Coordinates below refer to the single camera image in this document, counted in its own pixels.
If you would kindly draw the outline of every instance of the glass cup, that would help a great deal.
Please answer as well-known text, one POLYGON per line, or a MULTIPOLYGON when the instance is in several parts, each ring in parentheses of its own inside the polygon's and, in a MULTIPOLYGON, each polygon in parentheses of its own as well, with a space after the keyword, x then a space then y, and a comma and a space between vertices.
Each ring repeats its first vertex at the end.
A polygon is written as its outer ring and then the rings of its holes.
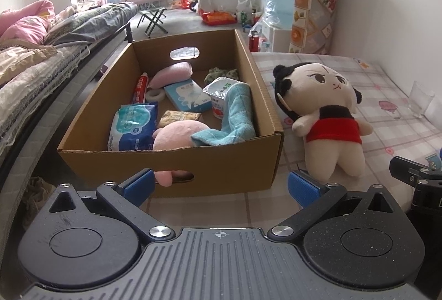
POLYGON ((425 112, 425 117, 437 129, 442 131, 442 102, 435 97, 425 112))
POLYGON ((425 86, 418 81, 415 81, 413 83, 412 92, 408 97, 408 107, 415 117, 422 118, 434 97, 434 92, 426 89, 425 86))

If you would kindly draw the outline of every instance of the doll's face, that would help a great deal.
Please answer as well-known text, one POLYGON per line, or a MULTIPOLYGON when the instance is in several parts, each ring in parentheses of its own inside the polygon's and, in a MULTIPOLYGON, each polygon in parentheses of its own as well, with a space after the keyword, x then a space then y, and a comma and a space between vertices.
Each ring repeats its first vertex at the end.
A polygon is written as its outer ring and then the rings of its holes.
POLYGON ((311 114, 326 105, 356 111, 355 90, 345 77, 329 67, 319 63, 301 65, 284 79, 290 79, 291 87, 283 99, 299 115, 311 114))

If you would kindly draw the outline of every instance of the toothpaste tube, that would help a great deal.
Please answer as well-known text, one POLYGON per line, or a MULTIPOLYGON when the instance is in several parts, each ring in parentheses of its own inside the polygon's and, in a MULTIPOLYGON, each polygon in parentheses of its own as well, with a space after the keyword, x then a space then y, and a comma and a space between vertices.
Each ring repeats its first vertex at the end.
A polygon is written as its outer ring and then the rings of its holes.
POLYGON ((143 104, 145 101, 145 94, 147 89, 147 83, 149 82, 149 77, 147 73, 143 73, 138 79, 135 90, 133 92, 132 104, 143 104))

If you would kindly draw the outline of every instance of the metal screw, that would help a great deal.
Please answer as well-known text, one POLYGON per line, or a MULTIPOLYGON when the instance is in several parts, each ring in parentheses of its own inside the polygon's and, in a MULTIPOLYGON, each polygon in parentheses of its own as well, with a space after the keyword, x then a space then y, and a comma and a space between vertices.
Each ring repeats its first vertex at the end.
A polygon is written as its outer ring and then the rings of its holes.
POLYGON ((154 226, 149 230, 149 234, 151 234, 155 238, 164 238, 169 236, 172 233, 172 230, 167 226, 154 226))
POLYGON ((276 236, 290 236, 293 232, 293 229, 287 225, 278 225, 272 229, 273 235, 276 236))

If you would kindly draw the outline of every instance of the tissue pack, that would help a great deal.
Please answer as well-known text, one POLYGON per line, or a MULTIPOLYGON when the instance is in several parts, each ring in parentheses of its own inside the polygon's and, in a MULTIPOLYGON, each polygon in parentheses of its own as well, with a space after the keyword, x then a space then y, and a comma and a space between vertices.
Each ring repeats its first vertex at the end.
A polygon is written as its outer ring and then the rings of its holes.
POLYGON ((164 87, 167 97, 179 111, 204 113, 212 108, 210 96, 192 79, 164 87))

